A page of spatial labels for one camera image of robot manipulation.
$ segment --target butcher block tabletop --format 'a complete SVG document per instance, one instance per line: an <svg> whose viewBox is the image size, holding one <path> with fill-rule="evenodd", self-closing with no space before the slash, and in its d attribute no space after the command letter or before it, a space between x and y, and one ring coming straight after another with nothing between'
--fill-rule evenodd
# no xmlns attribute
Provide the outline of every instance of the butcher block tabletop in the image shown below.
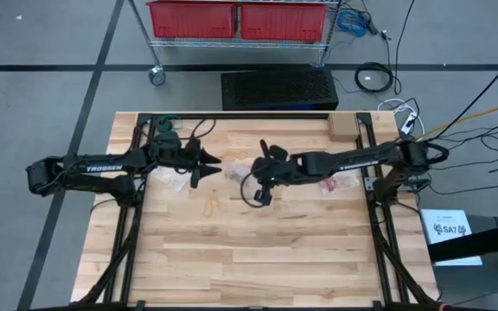
<svg viewBox="0 0 498 311"><path fill-rule="evenodd" d="M204 118L205 112L197 113ZM370 113L377 143L398 136L392 112ZM116 114L107 153L128 149L137 117L137 112ZM173 124L178 135L186 137L199 121ZM196 134L212 123L209 117ZM190 188L189 181L179 188L180 175L158 169L149 174L130 305L144 300L147 306L178 307L369 307L372 301L383 301L361 171L340 174L331 193L317 184L275 187L270 206L252 208L240 197L239 177L262 155L262 138L290 153L355 149L355 143L329 140L325 118L216 120L201 146L222 159L222 172L202 179L197 189ZM252 198L255 184L248 182L246 197ZM97 195L94 204L111 198ZM411 194L401 194L399 201L416 207ZM118 213L114 201L93 209L71 301L87 294L108 265ZM437 298L418 214L401 206L392 206L392 214L403 264L426 293ZM378 219L383 219L379 208ZM397 301L393 268L386 261ZM123 263L115 301L124 270Z"/></svg>

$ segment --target small brown box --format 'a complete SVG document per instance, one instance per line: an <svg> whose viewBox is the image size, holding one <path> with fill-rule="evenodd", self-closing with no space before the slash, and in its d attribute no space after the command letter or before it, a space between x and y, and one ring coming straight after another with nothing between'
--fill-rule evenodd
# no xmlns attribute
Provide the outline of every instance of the small brown box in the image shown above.
<svg viewBox="0 0 498 311"><path fill-rule="evenodd" d="M358 123L354 113L331 113L328 117L329 140L352 143L359 136Z"/></svg>

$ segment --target clear plastic bag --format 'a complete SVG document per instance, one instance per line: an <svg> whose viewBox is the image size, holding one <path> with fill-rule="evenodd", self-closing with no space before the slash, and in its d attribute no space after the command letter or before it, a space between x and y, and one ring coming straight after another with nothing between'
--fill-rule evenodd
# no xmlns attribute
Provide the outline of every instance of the clear plastic bag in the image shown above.
<svg viewBox="0 0 498 311"><path fill-rule="evenodd" d="M350 171L335 173L328 179L318 182L318 187L320 188L322 195L332 194L360 185L361 182L359 181L359 178L354 172Z"/></svg>
<svg viewBox="0 0 498 311"><path fill-rule="evenodd" d="M176 192L182 191L183 185L189 181L191 174L178 174L173 168L158 167L154 169L151 174L166 184L167 186L174 189Z"/></svg>

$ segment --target orange object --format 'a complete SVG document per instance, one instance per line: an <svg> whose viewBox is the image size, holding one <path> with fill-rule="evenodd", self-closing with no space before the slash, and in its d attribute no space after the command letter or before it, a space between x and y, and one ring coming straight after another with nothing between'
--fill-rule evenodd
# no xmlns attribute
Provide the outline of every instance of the orange object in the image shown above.
<svg viewBox="0 0 498 311"><path fill-rule="evenodd" d="M241 4L241 38L321 41L327 9L323 4Z"/></svg>
<svg viewBox="0 0 498 311"><path fill-rule="evenodd" d="M233 38L234 3L156 1L150 8L157 38Z"/></svg>

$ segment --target red plastic crate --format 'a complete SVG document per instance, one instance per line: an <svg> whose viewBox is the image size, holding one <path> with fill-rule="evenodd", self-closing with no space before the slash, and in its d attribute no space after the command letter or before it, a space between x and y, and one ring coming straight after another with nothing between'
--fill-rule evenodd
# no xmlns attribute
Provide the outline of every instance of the red plastic crate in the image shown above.
<svg viewBox="0 0 498 311"><path fill-rule="evenodd" d="M150 7L155 37L233 38L234 3L157 1Z"/></svg>
<svg viewBox="0 0 498 311"><path fill-rule="evenodd" d="M321 41L327 9L322 4L241 4L241 38Z"/></svg>

